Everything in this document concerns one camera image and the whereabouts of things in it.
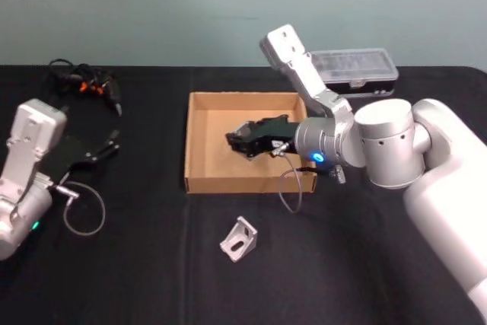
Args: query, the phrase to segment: white wall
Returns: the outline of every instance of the white wall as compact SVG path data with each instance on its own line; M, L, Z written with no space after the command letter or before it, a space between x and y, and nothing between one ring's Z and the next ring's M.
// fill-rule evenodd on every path
M487 70L487 0L0 0L0 63L265 65L259 39L285 23L308 49Z

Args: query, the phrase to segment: cardboard box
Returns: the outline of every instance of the cardboard box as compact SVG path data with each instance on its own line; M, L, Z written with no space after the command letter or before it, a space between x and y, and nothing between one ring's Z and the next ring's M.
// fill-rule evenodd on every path
M283 158L261 154L252 161L232 151L225 134L248 120L289 115L290 122L307 118L297 93L201 93L189 96L184 178L188 193L275 193L279 177L290 169ZM289 155L295 167L313 166ZM299 173L303 192L313 192L316 175ZM297 192L288 174L282 192Z

